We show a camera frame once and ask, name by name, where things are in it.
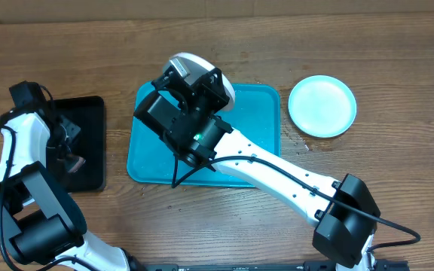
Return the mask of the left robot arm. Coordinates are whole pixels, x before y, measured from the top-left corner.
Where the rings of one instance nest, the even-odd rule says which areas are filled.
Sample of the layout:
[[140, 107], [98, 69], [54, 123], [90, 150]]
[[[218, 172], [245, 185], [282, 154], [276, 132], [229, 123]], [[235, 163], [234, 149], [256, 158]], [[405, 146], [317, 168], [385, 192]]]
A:
[[140, 270], [87, 228], [72, 193], [105, 187], [105, 109], [98, 96], [52, 97], [36, 82], [9, 89], [0, 117], [0, 253], [12, 270]]

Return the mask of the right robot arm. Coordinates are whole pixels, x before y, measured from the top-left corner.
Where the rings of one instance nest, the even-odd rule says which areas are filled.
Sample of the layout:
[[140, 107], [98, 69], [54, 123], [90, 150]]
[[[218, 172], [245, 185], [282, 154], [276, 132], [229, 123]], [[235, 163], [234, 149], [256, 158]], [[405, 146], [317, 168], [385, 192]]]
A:
[[270, 194], [314, 228], [313, 247], [338, 266], [371, 268], [373, 252], [412, 245], [416, 231], [381, 218], [366, 184], [348, 174], [343, 181], [312, 173], [259, 147], [217, 115], [235, 92], [222, 71], [213, 68], [188, 82], [174, 68], [152, 81], [153, 91], [133, 115], [170, 149], [176, 161], [191, 166], [179, 186], [197, 171], [240, 178]]

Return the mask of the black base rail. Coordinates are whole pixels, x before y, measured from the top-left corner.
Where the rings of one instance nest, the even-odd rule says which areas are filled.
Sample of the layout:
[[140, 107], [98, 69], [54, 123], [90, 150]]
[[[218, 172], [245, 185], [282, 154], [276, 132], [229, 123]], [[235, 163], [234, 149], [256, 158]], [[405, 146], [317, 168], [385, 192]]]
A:
[[[149, 271], [332, 271], [336, 269], [336, 263], [331, 260], [309, 260], [295, 264], [253, 264], [253, 265], [190, 265], [179, 266], [177, 264], [149, 264], [145, 265]], [[371, 270], [378, 271], [409, 271], [407, 261], [377, 260]]]

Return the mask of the white plate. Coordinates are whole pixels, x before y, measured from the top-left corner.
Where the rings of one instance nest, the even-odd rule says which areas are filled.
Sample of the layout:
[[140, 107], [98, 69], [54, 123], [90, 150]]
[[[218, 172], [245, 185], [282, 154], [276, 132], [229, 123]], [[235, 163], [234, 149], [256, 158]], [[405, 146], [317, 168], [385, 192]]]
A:
[[[210, 72], [215, 68], [212, 63], [208, 62], [200, 56], [192, 53], [181, 52], [169, 58], [167, 63], [162, 68], [163, 72], [165, 72], [172, 65], [172, 61], [174, 59], [177, 59], [178, 63], [180, 63], [188, 72], [188, 75], [184, 78], [184, 81], [189, 85], [192, 85], [197, 81], [200, 76], [206, 74], [207, 72]], [[229, 97], [229, 102], [226, 106], [222, 108], [222, 111], [230, 111], [235, 104], [235, 91], [230, 81], [226, 78], [224, 74], [222, 74], [222, 83], [224, 86], [224, 91]]]

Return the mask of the teal plastic tray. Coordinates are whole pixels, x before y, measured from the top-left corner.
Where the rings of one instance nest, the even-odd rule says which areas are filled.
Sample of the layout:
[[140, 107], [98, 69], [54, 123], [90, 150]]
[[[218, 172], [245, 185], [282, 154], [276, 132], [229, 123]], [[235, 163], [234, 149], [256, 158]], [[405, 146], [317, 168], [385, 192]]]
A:
[[[234, 84], [236, 102], [230, 111], [218, 116], [241, 131], [252, 142], [266, 151], [280, 155], [280, 96], [262, 84]], [[142, 121], [133, 118], [127, 173], [139, 183], [170, 184], [173, 177], [172, 152]], [[201, 169], [182, 182], [184, 185], [206, 187], [250, 187], [251, 185], [229, 175]]]

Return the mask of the cardboard backdrop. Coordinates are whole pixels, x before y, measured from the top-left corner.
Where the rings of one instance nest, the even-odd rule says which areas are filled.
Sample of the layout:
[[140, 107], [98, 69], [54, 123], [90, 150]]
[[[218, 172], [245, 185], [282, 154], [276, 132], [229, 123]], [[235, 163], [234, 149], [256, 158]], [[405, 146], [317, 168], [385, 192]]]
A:
[[434, 12], [434, 0], [0, 0], [0, 23]]

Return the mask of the black plastic tray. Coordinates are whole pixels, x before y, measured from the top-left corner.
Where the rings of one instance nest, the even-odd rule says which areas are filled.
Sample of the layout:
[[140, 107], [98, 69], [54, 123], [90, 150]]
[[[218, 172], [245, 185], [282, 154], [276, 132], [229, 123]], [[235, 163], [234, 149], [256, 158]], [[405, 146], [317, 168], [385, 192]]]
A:
[[69, 193], [101, 191], [105, 187], [105, 103], [99, 96], [57, 99], [58, 115], [64, 115], [81, 128], [81, 136], [73, 154], [83, 157], [85, 164], [75, 173], [68, 173], [64, 162], [49, 161], [47, 169]]

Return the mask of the light blue plate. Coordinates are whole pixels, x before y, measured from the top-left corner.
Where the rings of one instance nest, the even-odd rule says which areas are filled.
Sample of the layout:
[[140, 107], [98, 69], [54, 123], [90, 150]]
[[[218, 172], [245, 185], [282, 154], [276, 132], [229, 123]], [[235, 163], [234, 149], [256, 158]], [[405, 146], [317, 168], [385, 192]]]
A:
[[333, 138], [345, 133], [357, 115], [352, 90], [328, 75], [312, 75], [291, 90], [288, 111], [302, 132], [317, 138]]

